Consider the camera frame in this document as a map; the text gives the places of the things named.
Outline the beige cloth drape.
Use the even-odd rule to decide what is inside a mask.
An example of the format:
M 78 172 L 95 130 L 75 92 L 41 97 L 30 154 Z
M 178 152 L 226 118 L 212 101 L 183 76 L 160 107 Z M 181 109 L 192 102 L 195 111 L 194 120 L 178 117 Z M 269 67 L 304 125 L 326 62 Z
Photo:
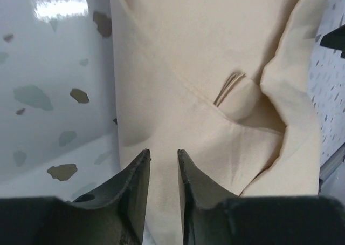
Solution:
M 146 224 L 182 244 L 177 152 L 240 197 L 316 195 L 307 94 L 327 0 L 111 0 L 119 159 L 151 152 Z

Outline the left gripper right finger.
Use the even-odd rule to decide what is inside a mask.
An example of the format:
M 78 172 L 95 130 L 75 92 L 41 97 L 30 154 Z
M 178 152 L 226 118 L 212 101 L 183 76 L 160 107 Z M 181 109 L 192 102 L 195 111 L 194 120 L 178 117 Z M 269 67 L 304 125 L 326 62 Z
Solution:
M 240 197 L 178 151 L 184 244 L 344 244 L 344 206 L 324 196 Z

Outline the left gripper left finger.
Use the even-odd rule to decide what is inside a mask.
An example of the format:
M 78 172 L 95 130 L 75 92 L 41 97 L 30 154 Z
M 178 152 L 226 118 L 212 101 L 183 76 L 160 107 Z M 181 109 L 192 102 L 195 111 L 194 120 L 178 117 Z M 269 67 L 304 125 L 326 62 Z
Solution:
M 1 199 L 1 244 L 142 244 L 150 151 L 72 202 Z

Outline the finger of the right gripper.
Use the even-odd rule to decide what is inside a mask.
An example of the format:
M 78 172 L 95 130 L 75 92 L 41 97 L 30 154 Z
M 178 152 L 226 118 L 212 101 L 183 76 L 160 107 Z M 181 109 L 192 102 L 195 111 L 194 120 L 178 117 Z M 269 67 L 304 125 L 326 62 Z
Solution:
M 345 51 L 345 25 L 324 35 L 320 41 L 320 45 L 335 51 L 341 51 L 340 57 L 344 58 Z

